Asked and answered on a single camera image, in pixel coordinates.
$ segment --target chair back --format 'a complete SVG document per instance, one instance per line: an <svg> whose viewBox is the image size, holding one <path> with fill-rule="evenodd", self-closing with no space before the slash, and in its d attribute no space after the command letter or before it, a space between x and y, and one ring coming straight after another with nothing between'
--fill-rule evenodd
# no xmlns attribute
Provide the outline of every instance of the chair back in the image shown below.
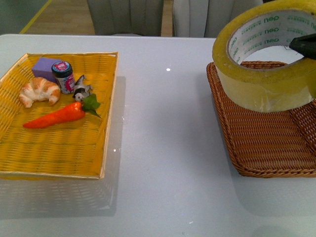
<svg viewBox="0 0 316 237"><path fill-rule="evenodd" d="M215 38L235 17L262 0L173 0L173 34Z"/></svg>
<svg viewBox="0 0 316 237"><path fill-rule="evenodd" d="M163 0L87 0L96 35L161 36Z"/></svg>

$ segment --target toy carrot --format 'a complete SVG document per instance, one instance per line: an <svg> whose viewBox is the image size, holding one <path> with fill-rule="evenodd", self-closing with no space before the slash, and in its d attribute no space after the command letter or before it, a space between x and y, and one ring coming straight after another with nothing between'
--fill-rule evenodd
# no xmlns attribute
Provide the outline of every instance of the toy carrot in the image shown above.
<svg viewBox="0 0 316 237"><path fill-rule="evenodd" d="M58 123L70 122L81 119L85 116L85 112L90 112L93 115L100 117L96 113L96 109L100 106L100 103L96 100L96 95L92 94L81 102L74 102L63 107L60 110L44 115L33 121L23 124L25 128L45 128Z"/></svg>

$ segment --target woven tray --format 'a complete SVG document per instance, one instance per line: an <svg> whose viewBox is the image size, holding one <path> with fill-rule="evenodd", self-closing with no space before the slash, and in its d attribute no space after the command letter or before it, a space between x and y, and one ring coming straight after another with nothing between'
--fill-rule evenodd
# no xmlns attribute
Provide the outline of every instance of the woven tray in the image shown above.
<svg viewBox="0 0 316 237"><path fill-rule="evenodd" d="M250 68L275 68L281 62L243 62ZM316 101L277 113L244 109L224 93L214 63L207 65L230 159L249 177L316 177Z"/></svg>
<svg viewBox="0 0 316 237"><path fill-rule="evenodd" d="M50 106L47 101L24 108L18 100L20 88L34 77L32 67L40 57L69 62L77 80L85 84L101 106L101 119L89 113L80 120L44 129L26 129L27 121L74 102L62 94ZM25 54L0 79L0 177L1 178L84 178L104 177L118 53Z"/></svg>

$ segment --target jar lid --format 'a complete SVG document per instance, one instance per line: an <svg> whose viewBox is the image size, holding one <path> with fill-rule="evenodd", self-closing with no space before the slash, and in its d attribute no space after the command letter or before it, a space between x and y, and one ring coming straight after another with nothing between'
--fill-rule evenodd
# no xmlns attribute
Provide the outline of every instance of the jar lid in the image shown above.
<svg viewBox="0 0 316 237"><path fill-rule="evenodd" d="M59 61L51 66L51 70L56 77L67 77L73 73L73 68L70 63L65 61Z"/></svg>

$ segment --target croissant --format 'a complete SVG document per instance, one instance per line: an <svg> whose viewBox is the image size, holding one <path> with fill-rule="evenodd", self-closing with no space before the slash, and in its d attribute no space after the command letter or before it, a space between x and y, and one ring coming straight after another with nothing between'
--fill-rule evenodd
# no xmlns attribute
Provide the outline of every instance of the croissant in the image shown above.
<svg viewBox="0 0 316 237"><path fill-rule="evenodd" d="M33 105L34 101L48 100L50 105L60 98L60 88L56 83L45 78L32 78L29 83L22 86L19 100L26 107Z"/></svg>

